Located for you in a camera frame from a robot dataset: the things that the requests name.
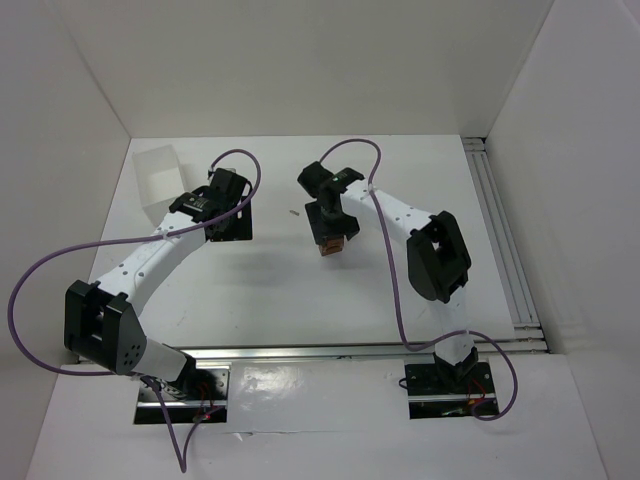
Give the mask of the notched brown wood block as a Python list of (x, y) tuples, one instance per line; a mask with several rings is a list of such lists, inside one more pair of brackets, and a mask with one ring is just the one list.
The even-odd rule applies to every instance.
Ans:
[(344, 248), (345, 237), (343, 235), (328, 236), (324, 242), (326, 250), (342, 250)]

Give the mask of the U-shaped brown wood block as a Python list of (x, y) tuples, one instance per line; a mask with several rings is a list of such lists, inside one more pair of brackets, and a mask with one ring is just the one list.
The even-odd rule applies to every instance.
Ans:
[(319, 247), (322, 256), (329, 256), (340, 253), (344, 248), (343, 244), (327, 244)]

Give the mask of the white perforated plastic box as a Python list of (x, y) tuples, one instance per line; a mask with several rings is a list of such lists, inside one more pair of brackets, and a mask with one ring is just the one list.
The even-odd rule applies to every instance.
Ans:
[(137, 152), (132, 162), (142, 210), (157, 226), (169, 206), (187, 190), (177, 153), (166, 145)]

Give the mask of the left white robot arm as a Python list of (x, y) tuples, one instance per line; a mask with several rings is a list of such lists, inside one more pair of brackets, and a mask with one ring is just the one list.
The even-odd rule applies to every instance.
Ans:
[(148, 376), (178, 399), (210, 393), (215, 377), (195, 359), (149, 338), (139, 317), (170, 274), (208, 242), (252, 237), (251, 182), (218, 168), (209, 182), (176, 198), (156, 228), (118, 267), (93, 283), (74, 282), (65, 295), (67, 350), (121, 376)]

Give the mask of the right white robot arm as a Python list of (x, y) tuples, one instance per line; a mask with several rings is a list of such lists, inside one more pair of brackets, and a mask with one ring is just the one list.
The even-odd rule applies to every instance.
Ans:
[(363, 221), (405, 248), (409, 284), (427, 301), (442, 330), (434, 351), (437, 375), (451, 389), (465, 381), (478, 352), (464, 307), (472, 262), (456, 218), (447, 211), (416, 209), (371, 186), (349, 167), (333, 173), (316, 161), (302, 170), (297, 182), (312, 198), (305, 211), (321, 255), (342, 251)]

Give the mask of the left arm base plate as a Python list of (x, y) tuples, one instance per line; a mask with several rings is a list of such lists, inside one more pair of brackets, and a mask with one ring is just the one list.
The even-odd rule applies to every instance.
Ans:
[(158, 405), (158, 397), (172, 407), (216, 405), (228, 397), (229, 369), (196, 368), (186, 380), (167, 381), (149, 375), (135, 374), (139, 382), (138, 403)]

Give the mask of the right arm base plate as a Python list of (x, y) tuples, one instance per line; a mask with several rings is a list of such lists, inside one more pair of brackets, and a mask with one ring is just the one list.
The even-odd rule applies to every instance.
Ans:
[(472, 395), (488, 396), (495, 393), (490, 366), (480, 362), (457, 383), (443, 380), (432, 363), (406, 364), (404, 377), (399, 381), (410, 396)]

